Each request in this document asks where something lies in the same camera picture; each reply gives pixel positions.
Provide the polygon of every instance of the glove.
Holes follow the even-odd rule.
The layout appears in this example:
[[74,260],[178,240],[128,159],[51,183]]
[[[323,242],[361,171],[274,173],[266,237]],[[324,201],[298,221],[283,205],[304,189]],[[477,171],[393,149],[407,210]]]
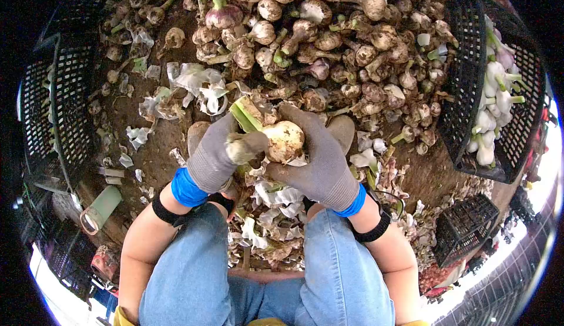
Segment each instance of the glove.
[[[268,146],[268,138],[261,132],[234,134],[237,121],[231,113],[210,125],[194,154],[180,168],[172,181],[173,195],[184,206],[193,207],[205,201],[207,194],[218,192],[229,180],[236,162],[252,159]],[[232,160],[227,149],[236,145],[245,156]]]
[[302,128],[310,163],[292,167],[272,162],[266,167],[266,175],[300,190],[337,214],[343,212],[340,216],[357,213],[364,203],[365,191],[351,174],[341,145],[314,113],[288,104],[280,105],[278,113]]

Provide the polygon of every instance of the black wristband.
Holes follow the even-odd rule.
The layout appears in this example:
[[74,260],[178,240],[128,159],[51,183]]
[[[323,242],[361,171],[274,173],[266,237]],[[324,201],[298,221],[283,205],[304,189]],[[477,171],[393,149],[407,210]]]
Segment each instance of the black wristband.
[[357,233],[355,230],[352,230],[354,234],[354,238],[360,243],[368,243],[370,241],[375,241],[377,238],[380,238],[382,234],[387,230],[388,226],[390,226],[390,216],[387,214],[380,215],[380,222],[374,227],[371,231],[366,233]]
[[161,203],[160,192],[155,196],[152,204],[155,215],[157,215],[157,217],[165,221],[167,224],[172,224],[173,227],[178,227],[179,225],[184,224],[186,222],[187,215],[190,214],[190,212],[188,212],[184,215],[179,215],[168,211]]
[[211,194],[210,196],[208,196],[208,198],[206,199],[206,202],[210,202],[210,201],[213,201],[214,203],[218,203],[218,204],[222,205],[223,207],[225,207],[225,210],[227,210],[228,216],[231,214],[231,212],[233,212],[235,202],[231,199],[225,198],[223,195],[221,195],[220,192],[217,192],[215,194]]

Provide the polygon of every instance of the yellow sleeve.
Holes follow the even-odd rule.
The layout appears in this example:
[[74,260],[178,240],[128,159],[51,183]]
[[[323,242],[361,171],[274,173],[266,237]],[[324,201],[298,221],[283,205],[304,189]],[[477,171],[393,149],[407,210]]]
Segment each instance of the yellow sleeve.
[[430,325],[431,324],[428,323],[427,321],[417,320],[417,321],[408,322],[406,324],[403,324],[402,326],[430,326]]
[[116,313],[113,316],[113,326],[135,326],[123,315],[123,311],[119,306],[116,307]]

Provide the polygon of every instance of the crate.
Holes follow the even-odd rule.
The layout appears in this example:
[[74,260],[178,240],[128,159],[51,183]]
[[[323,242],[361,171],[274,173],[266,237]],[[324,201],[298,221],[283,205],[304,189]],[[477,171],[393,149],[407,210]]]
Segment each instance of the crate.
[[[446,4],[446,20],[460,43],[443,90],[455,102],[444,102],[438,130],[457,171],[512,183],[527,160],[539,126],[545,93],[545,74],[539,49],[527,28],[517,17],[492,0],[451,0]],[[478,113],[486,70],[487,14],[501,32],[503,42],[516,50],[515,61],[523,81],[531,92],[522,89],[526,102],[514,104],[513,119],[501,130],[495,142],[496,167],[477,164],[475,153],[466,153],[465,145]]]
[[433,247],[439,267],[464,258],[483,244],[498,215],[497,207],[483,194],[461,201],[442,212],[437,218],[437,244]]
[[53,12],[39,40],[57,33],[97,32],[98,22],[105,15],[105,3],[106,0],[66,0],[62,2]]
[[53,250],[48,256],[47,266],[63,286],[87,301],[93,290],[90,263],[96,246],[70,220],[63,222],[52,242]]
[[[18,94],[19,115],[26,179],[37,187],[72,192],[94,149],[88,96],[96,41],[95,33],[55,34],[34,48],[32,62],[25,67]],[[46,88],[50,67],[53,82]]]
[[536,221],[536,214],[532,209],[532,203],[528,199],[527,192],[522,186],[517,187],[515,194],[511,197],[509,207],[519,216],[519,219],[523,221],[526,226]]

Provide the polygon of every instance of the person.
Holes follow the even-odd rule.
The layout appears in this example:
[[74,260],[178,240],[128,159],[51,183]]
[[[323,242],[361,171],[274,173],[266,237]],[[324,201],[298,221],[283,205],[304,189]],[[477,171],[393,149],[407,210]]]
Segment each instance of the person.
[[[269,163],[265,174],[316,202],[307,211],[305,272],[228,276],[232,205],[222,197],[229,197],[225,188],[236,169],[225,147],[236,129],[229,113],[212,125],[192,125],[187,167],[127,232],[115,324],[427,324],[419,320],[417,262],[409,242],[380,216],[378,203],[347,166],[343,153],[353,140],[352,120],[339,116],[325,128],[315,114],[291,105],[278,112],[303,130],[310,157],[304,167]],[[244,137],[249,151],[265,150],[263,134]]]

